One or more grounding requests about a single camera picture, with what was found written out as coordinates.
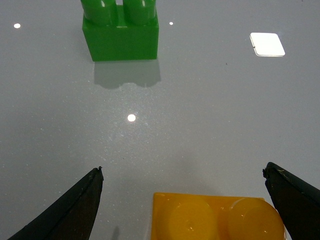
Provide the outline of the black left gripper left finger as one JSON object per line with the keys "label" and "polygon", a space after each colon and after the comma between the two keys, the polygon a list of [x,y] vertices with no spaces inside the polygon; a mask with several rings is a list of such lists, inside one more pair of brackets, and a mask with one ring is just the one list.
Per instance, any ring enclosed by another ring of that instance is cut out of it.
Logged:
{"label": "black left gripper left finger", "polygon": [[104,176],[94,168],[11,240],[88,240],[100,205]]}

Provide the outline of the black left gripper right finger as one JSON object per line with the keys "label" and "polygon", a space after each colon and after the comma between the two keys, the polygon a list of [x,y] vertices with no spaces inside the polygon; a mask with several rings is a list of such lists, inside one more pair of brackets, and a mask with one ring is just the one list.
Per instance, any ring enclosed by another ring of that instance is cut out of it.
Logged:
{"label": "black left gripper right finger", "polygon": [[262,171],[275,209],[293,240],[320,238],[320,190],[279,165]]}

